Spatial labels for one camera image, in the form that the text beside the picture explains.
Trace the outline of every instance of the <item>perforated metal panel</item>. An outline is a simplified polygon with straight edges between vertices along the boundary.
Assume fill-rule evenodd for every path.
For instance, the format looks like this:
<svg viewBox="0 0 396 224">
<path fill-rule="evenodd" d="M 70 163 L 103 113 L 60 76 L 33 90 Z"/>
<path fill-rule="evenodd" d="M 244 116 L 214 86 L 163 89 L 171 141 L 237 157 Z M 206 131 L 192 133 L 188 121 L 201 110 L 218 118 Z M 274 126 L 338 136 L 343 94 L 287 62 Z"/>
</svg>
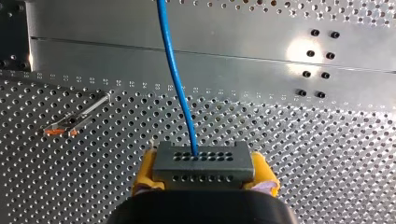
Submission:
<svg viewBox="0 0 396 224">
<path fill-rule="evenodd" d="M 302 223 L 396 221 L 394 1 L 167 5 L 200 145 L 247 141 L 262 152 L 282 184 L 279 199 Z M 43 0 L 27 8 L 37 72 L 0 72 L 0 217 L 104 223 L 131 194 L 150 139 L 189 143 L 156 4 Z M 83 133 L 35 133 L 89 106 L 99 90 L 112 103 Z"/>
</svg>

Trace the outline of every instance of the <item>blue cable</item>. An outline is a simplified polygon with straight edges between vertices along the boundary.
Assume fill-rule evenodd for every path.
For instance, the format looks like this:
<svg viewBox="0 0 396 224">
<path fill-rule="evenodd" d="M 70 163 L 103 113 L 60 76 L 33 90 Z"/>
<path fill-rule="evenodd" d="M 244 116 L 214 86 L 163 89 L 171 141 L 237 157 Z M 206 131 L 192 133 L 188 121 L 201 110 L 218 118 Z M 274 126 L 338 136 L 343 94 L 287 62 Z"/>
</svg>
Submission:
<svg viewBox="0 0 396 224">
<path fill-rule="evenodd" d="M 187 128 L 189 129 L 189 136 L 191 142 L 191 153 L 193 156 L 198 155 L 198 145 L 195 136 L 194 124 L 192 122 L 189 106 L 184 95 L 183 85 L 181 84 L 180 76 L 177 71 L 177 63 L 172 47 L 171 32 L 169 29 L 168 16 L 166 15 L 166 0 L 157 0 L 158 16 L 160 18 L 161 31 L 163 33 L 163 44 L 165 45 L 166 58 L 168 60 L 169 69 L 171 71 L 172 79 L 175 84 L 178 100 L 180 101 L 181 109 L 186 118 Z"/>
</svg>

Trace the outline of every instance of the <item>small wire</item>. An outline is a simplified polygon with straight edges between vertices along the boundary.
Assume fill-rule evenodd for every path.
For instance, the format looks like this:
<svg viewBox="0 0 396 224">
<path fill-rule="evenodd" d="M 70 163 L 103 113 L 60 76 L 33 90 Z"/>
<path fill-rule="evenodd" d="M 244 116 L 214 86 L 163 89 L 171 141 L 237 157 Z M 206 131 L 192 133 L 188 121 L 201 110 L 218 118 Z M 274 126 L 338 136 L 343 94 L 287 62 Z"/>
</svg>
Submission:
<svg viewBox="0 0 396 224">
<path fill-rule="evenodd" d="M 194 124 L 192 122 L 189 105 L 184 95 L 183 85 L 181 84 L 180 76 L 177 71 L 177 63 L 175 54 L 172 47 L 171 32 L 169 29 L 168 16 L 166 14 L 166 0 L 157 0 L 158 16 L 160 18 L 161 31 L 163 33 L 163 44 L 165 45 L 166 58 L 168 60 L 169 69 L 171 71 L 172 79 L 175 84 L 175 90 L 180 101 L 181 109 L 183 110 L 184 117 L 186 119 L 187 128 L 189 129 L 189 136 L 191 142 L 191 153 L 193 156 L 198 155 L 198 145 L 195 136 Z"/>
</svg>

